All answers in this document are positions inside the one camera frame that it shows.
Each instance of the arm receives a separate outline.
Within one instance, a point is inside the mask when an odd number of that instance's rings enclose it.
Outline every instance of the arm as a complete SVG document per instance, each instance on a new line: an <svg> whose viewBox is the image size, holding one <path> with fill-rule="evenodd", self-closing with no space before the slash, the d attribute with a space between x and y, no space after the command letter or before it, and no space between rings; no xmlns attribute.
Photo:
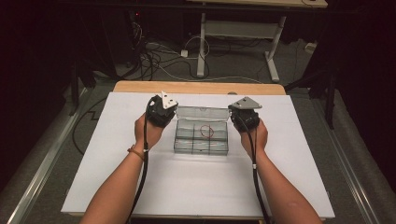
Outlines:
<svg viewBox="0 0 396 224"><path fill-rule="evenodd" d="M321 223L312 205L267 157L264 149L268 132L262 120L260 120L257 129L250 131L250 133L253 144L256 144L259 177L276 223ZM247 154L251 157L247 133L241 133L241 142Z"/></svg>
<svg viewBox="0 0 396 224"><path fill-rule="evenodd" d="M141 155L144 147L144 121L143 114L134 123L134 150ZM160 140L163 128L155 127L148 121L147 130L148 148L152 148ZM132 209L142 164L143 161L136 154L129 153L96 191L80 223L125 223Z"/></svg>

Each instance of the clear plastic box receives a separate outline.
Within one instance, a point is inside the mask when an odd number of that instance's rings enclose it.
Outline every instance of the clear plastic box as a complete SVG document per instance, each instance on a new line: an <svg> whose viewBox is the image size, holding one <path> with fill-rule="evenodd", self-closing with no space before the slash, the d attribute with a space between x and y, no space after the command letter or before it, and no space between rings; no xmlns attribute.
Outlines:
<svg viewBox="0 0 396 224"><path fill-rule="evenodd" d="M228 154L228 108L179 106L175 153Z"/></svg>

